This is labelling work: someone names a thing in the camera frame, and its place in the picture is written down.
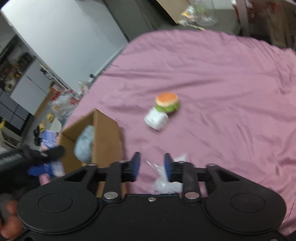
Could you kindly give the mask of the person's left hand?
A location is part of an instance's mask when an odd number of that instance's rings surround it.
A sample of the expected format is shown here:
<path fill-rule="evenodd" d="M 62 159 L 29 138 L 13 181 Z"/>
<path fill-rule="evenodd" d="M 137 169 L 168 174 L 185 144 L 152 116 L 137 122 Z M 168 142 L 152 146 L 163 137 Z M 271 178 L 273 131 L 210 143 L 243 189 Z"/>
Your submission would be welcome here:
<path fill-rule="evenodd" d="M 15 200 L 1 201 L 1 237 L 4 240 L 15 240 L 23 233 L 23 225 L 17 212 L 18 202 Z"/>

